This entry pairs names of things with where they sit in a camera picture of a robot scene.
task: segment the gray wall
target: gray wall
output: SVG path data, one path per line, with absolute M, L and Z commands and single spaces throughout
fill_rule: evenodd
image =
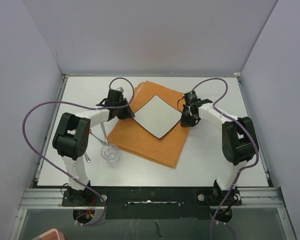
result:
M 60 71 L 23 2 L 0 0 L 0 239 L 9 237 L 38 163 L 23 140 L 23 117 L 35 104 L 55 99 L 60 82 Z M 29 120 L 29 137 L 38 149 L 52 109 L 44 107 Z
M 243 69 L 242 87 L 300 240 L 300 1 L 279 0 Z
M 68 74 L 231 76 L 277 0 L 24 0 Z

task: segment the folded cloth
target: folded cloth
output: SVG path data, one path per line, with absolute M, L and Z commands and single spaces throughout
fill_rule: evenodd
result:
M 178 100 L 183 97 L 181 92 L 146 81 L 135 88 L 135 97 L 130 104 L 131 110 L 135 113 L 155 95 L 175 109 L 178 109 Z M 180 123 L 177 123 L 164 137 L 158 139 L 133 118 L 129 118 L 118 121 L 108 135 L 108 141 L 126 152 L 175 168 L 189 131 L 189 128 L 181 127 Z

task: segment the tabletop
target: tabletop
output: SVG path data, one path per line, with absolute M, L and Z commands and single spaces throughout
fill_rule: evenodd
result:
M 62 100 L 76 104 L 93 107 L 107 96 L 109 83 L 114 77 L 70 76 L 67 80 Z M 206 79 L 201 77 L 127 77 L 134 87 L 139 83 L 151 81 L 167 88 L 183 93 L 189 92 L 198 82 Z M 227 95 L 217 107 L 229 114 L 239 117 L 247 116 L 247 111 L 236 78 L 225 77 L 229 89 Z M 129 99 L 132 95 L 130 85 L 124 80 L 117 80 L 112 88 L 123 87 L 124 97 Z M 196 89 L 201 99 L 217 100 L 224 93 L 224 83 L 218 80 L 206 82 Z M 80 113 L 82 108 L 61 104 L 57 113 L 56 122 L 52 130 L 52 137 L 48 143 L 46 157 L 59 167 L 65 165 L 57 151 L 52 147 L 52 139 L 63 113 Z M 111 132 L 117 118 L 105 122 L 107 134 Z M 92 128 L 92 132 L 103 139 L 103 132 L 99 125 Z M 86 150 L 91 162 L 85 164 L 86 174 L 92 186 L 116 187 L 212 187 L 213 182 L 225 166 L 226 159 L 222 153 L 221 132 L 206 121 L 201 121 L 191 128 L 179 162 L 176 168 L 163 166 L 143 159 L 131 153 L 120 151 L 120 160 L 116 166 L 111 166 L 101 157 L 102 145 L 89 135 Z M 39 177 L 39 186 L 61 186 L 68 182 L 68 177 L 43 162 Z M 242 171 L 238 180 L 239 187 L 268 187 L 262 161 L 250 169 Z

